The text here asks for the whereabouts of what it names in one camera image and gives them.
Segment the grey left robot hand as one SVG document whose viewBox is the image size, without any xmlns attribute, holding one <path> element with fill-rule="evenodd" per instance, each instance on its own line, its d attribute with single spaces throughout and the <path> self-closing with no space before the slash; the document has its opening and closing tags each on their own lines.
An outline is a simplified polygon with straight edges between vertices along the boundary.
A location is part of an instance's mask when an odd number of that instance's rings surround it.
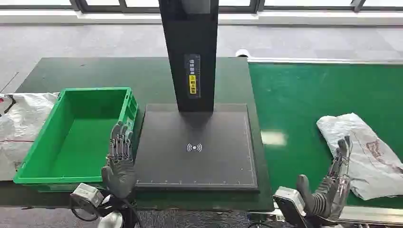
<svg viewBox="0 0 403 228">
<path fill-rule="evenodd" d="M 110 133 L 107 163 L 101 169 L 102 181 L 117 198 L 129 196 L 135 184 L 134 158 L 132 154 L 133 132 L 118 121 Z"/>
</svg>

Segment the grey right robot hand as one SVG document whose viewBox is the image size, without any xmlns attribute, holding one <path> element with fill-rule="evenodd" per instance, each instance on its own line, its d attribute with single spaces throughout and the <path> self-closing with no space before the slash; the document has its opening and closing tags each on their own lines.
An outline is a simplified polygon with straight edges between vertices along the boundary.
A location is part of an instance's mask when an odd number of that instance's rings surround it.
<svg viewBox="0 0 403 228">
<path fill-rule="evenodd" d="M 349 191 L 351 178 L 348 174 L 350 155 L 353 144 L 349 136 L 337 141 L 336 155 L 328 173 L 314 193 L 309 190 L 306 175 L 297 178 L 297 191 L 305 202 L 305 212 L 324 219 L 336 219 L 344 208 Z"/>
</svg>

